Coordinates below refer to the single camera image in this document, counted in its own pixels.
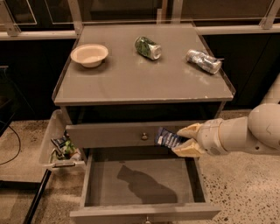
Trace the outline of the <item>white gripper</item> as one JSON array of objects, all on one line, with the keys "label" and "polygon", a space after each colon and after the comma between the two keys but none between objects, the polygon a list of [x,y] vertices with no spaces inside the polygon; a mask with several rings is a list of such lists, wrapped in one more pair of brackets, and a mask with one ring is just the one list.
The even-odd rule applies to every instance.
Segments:
[{"label": "white gripper", "polygon": [[199,158],[205,152],[212,156],[227,155],[219,138],[219,127],[223,119],[213,119],[201,123],[194,123],[177,131],[177,135],[191,138],[173,147],[171,150],[182,158]]}]

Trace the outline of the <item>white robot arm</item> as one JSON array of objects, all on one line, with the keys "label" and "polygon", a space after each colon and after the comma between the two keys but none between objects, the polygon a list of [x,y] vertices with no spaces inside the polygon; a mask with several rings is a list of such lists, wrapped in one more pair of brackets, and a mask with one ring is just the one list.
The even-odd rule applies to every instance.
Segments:
[{"label": "white robot arm", "polygon": [[280,154],[280,104],[261,103],[248,116],[194,123],[177,134],[187,141],[172,147],[179,157],[198,158],[241,151],[256,155]]}]

